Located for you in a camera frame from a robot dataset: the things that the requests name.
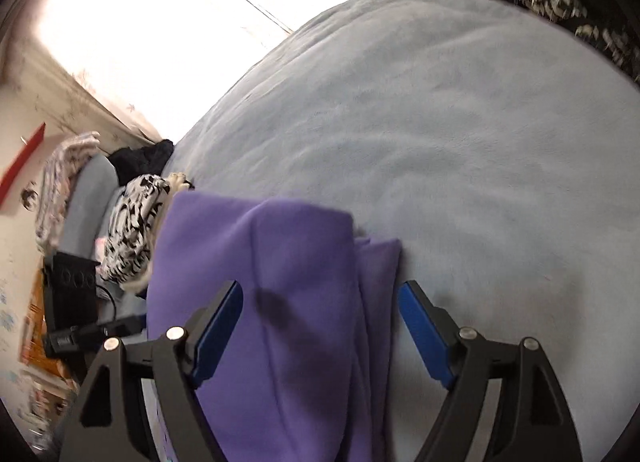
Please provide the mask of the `red wall shelf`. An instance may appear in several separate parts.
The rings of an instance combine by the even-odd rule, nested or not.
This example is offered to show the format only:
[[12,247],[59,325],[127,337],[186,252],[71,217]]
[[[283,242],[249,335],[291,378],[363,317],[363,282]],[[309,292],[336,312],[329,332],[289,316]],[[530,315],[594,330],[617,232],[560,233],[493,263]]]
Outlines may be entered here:
[[35,153],[35,151],[40,147],[40,144],[43,142],[46,127],[47,124],[42,123],[32,134],[32,136],[25,141],[20,153],[15,156],[15,159],[13,159],[13,162],[3,174],[0,185],[0,205],[3,204],[4,200],[8,196],[14,181],[20,174],[23,167],[27,164],[29,159],[32,157],[32,154]]

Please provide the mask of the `pink white folded blanket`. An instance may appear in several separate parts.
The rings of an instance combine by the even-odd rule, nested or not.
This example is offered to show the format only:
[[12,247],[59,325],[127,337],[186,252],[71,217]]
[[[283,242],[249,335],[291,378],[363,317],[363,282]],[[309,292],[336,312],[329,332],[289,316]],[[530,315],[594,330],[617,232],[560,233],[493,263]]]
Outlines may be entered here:
[[58,247],[77,176],[99,151],[100,134],[89,131],[62,141],[46,160],[35,220],[36,245],[42,255]]

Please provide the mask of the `black white patterned folded garment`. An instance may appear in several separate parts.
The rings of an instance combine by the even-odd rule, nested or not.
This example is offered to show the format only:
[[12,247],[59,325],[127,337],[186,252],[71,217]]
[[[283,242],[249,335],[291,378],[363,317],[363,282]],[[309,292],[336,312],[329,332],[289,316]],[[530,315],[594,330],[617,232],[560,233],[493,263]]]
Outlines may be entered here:
[[127,283],[149,266],[155,220],[169,193],[169,182],[157,175],[142,175],[127,183],[108,221],[100,266],[103,279]]

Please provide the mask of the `cartoon face wall sticker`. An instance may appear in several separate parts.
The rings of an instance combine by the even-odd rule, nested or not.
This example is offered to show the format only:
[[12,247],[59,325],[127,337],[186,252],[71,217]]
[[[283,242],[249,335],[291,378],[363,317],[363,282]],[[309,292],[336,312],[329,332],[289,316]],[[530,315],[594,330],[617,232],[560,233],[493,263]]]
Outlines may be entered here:
[[29,184],[21,191],[20,199],[21,204],[26,211],[35,211],[37,209],[39,193],[34,182],[29,182]]

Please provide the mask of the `orange wooden headboard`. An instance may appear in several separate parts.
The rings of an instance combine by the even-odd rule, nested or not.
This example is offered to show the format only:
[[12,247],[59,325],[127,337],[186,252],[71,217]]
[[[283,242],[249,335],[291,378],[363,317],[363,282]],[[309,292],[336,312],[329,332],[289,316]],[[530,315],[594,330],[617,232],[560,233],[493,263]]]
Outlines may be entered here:
[[58,360],[48,358],[44,352],[43,334],[45,328],[43,273],[42,267],[39,267],[32,285],[27,315],[24,320],[20,361],[25,366],[38,369],[54,378],[62,378],[63,374],[60,372]]

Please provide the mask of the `floral sheer curtain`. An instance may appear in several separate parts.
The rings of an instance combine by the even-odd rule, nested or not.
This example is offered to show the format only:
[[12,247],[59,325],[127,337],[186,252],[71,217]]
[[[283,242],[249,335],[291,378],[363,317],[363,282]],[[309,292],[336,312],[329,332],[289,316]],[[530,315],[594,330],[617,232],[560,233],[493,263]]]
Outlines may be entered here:
[[255,63],[346,0],[24,0],[1,82],[38,118],[178,140]]

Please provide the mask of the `black white clothes pile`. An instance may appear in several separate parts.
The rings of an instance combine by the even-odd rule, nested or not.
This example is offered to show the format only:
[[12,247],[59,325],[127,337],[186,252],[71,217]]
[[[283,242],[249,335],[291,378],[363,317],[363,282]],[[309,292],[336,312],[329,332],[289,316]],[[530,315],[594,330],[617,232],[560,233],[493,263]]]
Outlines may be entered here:
[[639,38],[624,23],[579,0],[515,0],[515,4],[571,32],[639,84]]

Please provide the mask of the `cream folded garment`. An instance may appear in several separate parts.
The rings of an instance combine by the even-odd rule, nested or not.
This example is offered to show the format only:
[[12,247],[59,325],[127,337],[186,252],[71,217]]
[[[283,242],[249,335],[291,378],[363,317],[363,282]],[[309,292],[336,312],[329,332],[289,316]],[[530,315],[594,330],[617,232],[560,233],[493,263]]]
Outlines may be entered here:
[[145,222],[141,234],[144,253],[139,253],[138,257],[145,258],[145,262],[142,266],[135,267],[134,272],[129,274],[126,281],[120,285],[125,292],[141,295],[148,287],[151,281],[157,238],[168,214],[168,209],[178,193],[194,189],[194,185],[188,180],[185,173],[171,173],[164,180],[168,184],[168,193],[164,195],[160,205],[153,209],[152,221]]

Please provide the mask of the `black fuzzy garment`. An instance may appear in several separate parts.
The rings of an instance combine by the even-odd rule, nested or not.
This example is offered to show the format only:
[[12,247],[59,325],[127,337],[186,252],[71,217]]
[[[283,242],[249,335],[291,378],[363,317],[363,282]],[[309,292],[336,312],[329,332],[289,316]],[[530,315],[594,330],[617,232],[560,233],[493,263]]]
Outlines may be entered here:
[[121,148],[107,156],[107,159],[116,171],[118,185],[123,187],[142,175],[159,176],[174,153],[174,148],[175,145],[165,139],[138,149]]

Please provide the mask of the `blue-grey bed blanket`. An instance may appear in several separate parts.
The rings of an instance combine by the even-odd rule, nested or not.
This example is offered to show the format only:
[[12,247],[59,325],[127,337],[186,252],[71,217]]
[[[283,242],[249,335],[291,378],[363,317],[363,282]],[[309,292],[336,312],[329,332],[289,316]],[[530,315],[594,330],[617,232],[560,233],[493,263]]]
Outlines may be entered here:
[[399,286],[487,339],[536,338],[604,459],[639,403],[639,89],[490,0],[348,0],[248,70],[165,167],[190,191],[291,200],[396,240],[385,456],[412,461],[444,389]]

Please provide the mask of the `purple zip hoodie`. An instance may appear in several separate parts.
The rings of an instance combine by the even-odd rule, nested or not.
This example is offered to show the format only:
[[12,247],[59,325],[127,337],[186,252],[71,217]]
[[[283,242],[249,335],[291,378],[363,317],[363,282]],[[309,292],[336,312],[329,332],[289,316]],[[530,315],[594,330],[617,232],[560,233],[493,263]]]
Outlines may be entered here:
[[379,461],[401,245],[349,214],[291,200],[178,194],[160,229],[148,330],[160,336],[224,282],[242,315],[198,400],[231,461]]

